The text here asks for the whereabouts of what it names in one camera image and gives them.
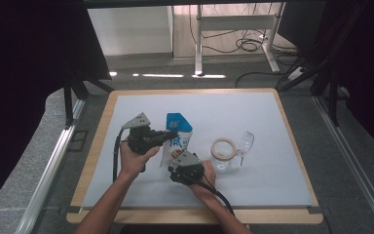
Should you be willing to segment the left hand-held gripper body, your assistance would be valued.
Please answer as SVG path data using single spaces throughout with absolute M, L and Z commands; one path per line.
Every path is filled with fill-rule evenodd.
M 160 135 L 159 131 L 152 130 L 150 125 L 151 122 L 147 116 L 141 112 L 122 126 L 123 130 L 130 131 L 128 145 L 132 152 L 145 154 L 149 149 L 164 144 L 159 141 L 159 138 L 167 136 Z

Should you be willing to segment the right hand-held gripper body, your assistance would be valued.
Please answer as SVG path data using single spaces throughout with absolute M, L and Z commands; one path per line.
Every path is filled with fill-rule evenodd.
M 173 180 L 190 185 L 200 180 L 205 173 L 202 161 L 188 150 L 182 151 L 173 160 Z

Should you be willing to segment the blue and white milk pouch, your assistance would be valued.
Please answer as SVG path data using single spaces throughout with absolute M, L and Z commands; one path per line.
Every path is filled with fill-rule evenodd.
M 161 167 L 168 166 L 173 159 L 188 147 L 193 134 L 193 127 L 181 113 L 167 114 L 167 130 L 176 132 L 176 137 L 168 139 L 164 143 Z

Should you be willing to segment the glass jug with lid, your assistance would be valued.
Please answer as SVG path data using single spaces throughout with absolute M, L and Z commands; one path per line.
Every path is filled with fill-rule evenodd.
M 216 139 L 210 147 L 213 167 L 221 173 L 238 170 L 243 166 L 243 159 L 251 150 L 254 140 L 254 134 L 249 131 L 238 142 L 226 137 Z

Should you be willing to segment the person's right hand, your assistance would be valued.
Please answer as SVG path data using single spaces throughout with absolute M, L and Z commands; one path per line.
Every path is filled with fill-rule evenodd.
M 212 164 L 208 160 L 206 160 L 203 161 L 203 166 L 205 168 L 205 175 L 201 179 L 201 182 L 210 187 L 214 187 L 216 180 L 216 172 L 214 171 Z M 198 184 L 190 185 L 189 188 L 192 190 L 195 197 L 200 201 L 214 198 L 212 192 Z

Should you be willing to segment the person's left hand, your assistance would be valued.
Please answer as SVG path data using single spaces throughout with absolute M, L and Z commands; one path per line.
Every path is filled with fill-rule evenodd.
M 149 149 L 145 154 L 132 152 L 126 142 L 120 145 L 121 170 L 119 177 L 126 176 L 136 178 L 142 171 L 150 158 L 154 157 L 160 150 L 159 146 Z

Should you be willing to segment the black metal stand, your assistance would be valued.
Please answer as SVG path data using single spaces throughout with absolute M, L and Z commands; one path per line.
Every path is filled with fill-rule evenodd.
M 85 81 L 90 82 L 98 88 L 101 88 L 107 93 L 111 93 L 114 89 L 98 79 L 80 75 L 79 73 L 73 71 L 70 67 L 67 67 L 67 75 L 64 79 L 64 107 L 65 107 L 65 128 L 69 129 L 73 122 L 73 105 L 72 105 L 72 94 L 78 98 L 78 100 L 85 100 L 89 97 L 89 91 L 85 85 Z
M 292 81 L 286 83 L 278 81 L 275 86 L 278 92 L 285 92 L 305 80 L 317 76 L 310 88 L 311 95 L 314 97 L 320 96 L 325 91 L 326 87 L 329 87 L 327 116 L 336 127 L 339 126 L 337 120 L 338 80 L 335 75 L 336 61 L 340 57 L 342 48 L 345 46 L 349 35 L 352 33 L 368 2 L 369 0 L 354 0 L 350 9 L 343 14 L 342 23 L 339 26 L 339 31 L 335 36 L 334 43 L 318 65 L 313 66 L 307 72 Z

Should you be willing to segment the pale blue table mat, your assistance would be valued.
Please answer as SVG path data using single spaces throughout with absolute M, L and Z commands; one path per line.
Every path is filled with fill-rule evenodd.
M 182 114 L 193 127 L 188 149 L 202 160 L 210 158 L 216 139 L 240 144 L 245 133 L 254 134 L 251 149 L 217 172 L 216 188 L 233 207 L 312 205 L 296 148 L 276 95 L 269 91 L 118 97 L 84 207 L 92 207 L 110 186 L 115 140 L 122 126 L 139 113 L 146 114 L 154 130 L 165 128 L 168 114 Z

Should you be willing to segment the white panel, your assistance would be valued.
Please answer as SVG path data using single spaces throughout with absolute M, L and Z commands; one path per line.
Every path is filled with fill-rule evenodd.
M 88 10 L 106 56 L 172 52 L 171 7 Z

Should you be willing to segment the white power strip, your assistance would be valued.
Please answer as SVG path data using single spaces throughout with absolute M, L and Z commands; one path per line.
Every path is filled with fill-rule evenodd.
M 296 68 L 294 71 L 292 71 L 287 79 L 289 81 L 293 81 L 294 79 L 298 78 L 299 76 L 301 76 L 303 73 L 305 72 L 305 68 L 304 67 L 298 67 Z

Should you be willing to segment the dark curtain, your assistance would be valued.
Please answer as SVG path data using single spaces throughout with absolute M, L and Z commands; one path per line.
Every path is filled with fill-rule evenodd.
M 66 79 L 106 79 L 84 0 L 0 0 L 0 189 Z
M 347 107 L 374 138 L 374 0 L 328 0 L 323 18 L 335 20 L 355 3 L 364 9 L 341 48 L 336 70 L 350 94 Z

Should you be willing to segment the aluminium rail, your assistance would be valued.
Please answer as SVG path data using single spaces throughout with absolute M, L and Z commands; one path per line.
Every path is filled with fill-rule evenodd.
M 56 176 L 58 167 L 62 161 L 62 158 L 66 152 L 67 145 L 72 139 L 74 134 L 77 121 L 81 115 L 81 112 L 85 106 L 84 100 L 78 100 L 72 108 L 72 123 L 69 127 L 66 127 L 60 134 L 56 142 L 56 146 L 52 152 L 52 155 L 47 163 L 45 170 L 36 186 L 36 189 L 29 201 L 28 206 L 19 222 L 15 234 L 31 234 L 33 227 L 39 217 L 41 209 L 45 203 L 48 193 L 51 189 L 52 183 Z
M 355 153 L 353 152 L 341 129 L 337 127 L 328 116 L 328 107 L 326 106 L 325 102 L 320 97 L 313 97 L 313 101 L 316 104 L 326 127 L 328 128 L 340 152 L 342 153 L 344 160 L 351 170 L 356 183 L 358 184 L 362 194 L 364 195 L 372 212 L 374 213 L 374 185 L 357 160 Z

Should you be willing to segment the white desk frame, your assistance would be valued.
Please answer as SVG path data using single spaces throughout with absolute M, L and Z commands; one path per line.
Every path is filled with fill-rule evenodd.
M 202 6 L 197 6 L 197 39 L 195 53 L 195 74 L 203 76 L 203 54 L 202 54 L 202 36 L 203 31 L 220 30 L 247 30 L 263 29 L 268 30 L 269 34 L 262 42 L 264 55 L 271 67 L 273 73 L 280 73 L 279 66 L 273 56 L 272 46 L 281 20 L 281 13 L 284 3 L 280 2 L 279 7 L 273 15 L 251 15 L 251 16 L 222 16 L 222 17 L 204 17 L 202 15 Z

